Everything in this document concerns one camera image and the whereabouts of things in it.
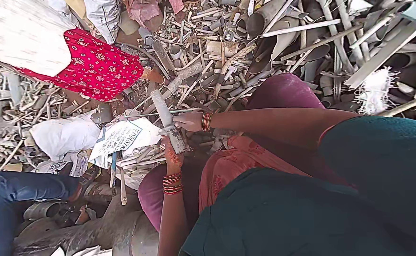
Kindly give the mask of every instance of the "red patterned clothing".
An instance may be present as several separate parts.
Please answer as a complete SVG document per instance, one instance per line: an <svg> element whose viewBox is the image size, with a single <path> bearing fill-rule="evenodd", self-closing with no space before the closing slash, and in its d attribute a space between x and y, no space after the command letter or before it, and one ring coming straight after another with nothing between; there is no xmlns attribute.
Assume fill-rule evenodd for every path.
<svg viewBox="0 0 416 256"><path fill-rule="evenodd" d="M64 32L64 38L72 61L55 77L37 74L26 68L17 70L103 102L131 87L143 74L138 56L127 54L81 29Z"/></svg>

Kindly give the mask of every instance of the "teal shirt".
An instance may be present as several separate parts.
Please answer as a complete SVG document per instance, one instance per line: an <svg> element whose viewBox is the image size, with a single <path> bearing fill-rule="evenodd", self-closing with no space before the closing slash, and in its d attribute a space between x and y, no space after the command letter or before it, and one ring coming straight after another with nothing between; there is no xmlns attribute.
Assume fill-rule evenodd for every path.
<svg viewBox="0 0 416 256"><path fill-rule="evenodd" d="M201 212L181 254L416 255L416 121L346 120L319 150L358 190L250 169Z"/></svg>

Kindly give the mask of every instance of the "sandal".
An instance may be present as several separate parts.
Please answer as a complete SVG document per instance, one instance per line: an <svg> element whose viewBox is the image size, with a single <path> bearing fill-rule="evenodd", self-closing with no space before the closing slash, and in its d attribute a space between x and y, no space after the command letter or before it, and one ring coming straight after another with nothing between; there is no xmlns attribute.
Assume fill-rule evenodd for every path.
<svg viewBox="0 0 416 256"><path fill-rule="evenodd" d="M78 178L78 187L74 195L70 196L67 200L73 202L76 201L80 195L84 195L88 186L93 183L94 179L97 178L100 173L100 169L97 166L91 166L90 169L86 170L86 172Z"/></svg>

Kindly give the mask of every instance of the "blue jeans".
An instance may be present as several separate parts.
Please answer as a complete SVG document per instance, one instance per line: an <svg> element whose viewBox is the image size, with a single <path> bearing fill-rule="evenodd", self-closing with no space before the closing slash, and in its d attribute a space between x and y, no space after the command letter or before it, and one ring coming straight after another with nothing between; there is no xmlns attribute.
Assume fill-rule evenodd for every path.
<svg viewBox="0 0 416 256"><path fill-rule="evenodd" d="M68 199L78 186L69 176L23 172L0 172L0 256L12 254L17 227L13 202L42 199Z"/></svg>

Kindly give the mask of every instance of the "red bangle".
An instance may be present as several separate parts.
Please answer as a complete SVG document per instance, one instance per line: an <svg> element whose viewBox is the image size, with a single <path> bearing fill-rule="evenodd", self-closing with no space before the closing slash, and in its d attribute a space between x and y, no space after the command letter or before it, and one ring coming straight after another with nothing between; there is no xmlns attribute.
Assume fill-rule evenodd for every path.
<svg viewBox="0 0 416 256"><path fill-rule="evenodd" d="M181 172L173 175L164 176L164 180L162 181L162 185L171 185L172 183L175 183L177 181L181 180Z"/></svg>
<svg viewBox="0 0 416 256"><path fill-rule="evenodd" d="M164 194L166 195L174 195L182 192L182 184L176 186L164 186Z"/></svg>
<svg viewBox="0 0 416 256"><path fill-rule="evenodd" d="M204 132L210 132L211 129L211 117L212 113L205 113L203 114L203 117L201 118L201 129Z"/></svg>

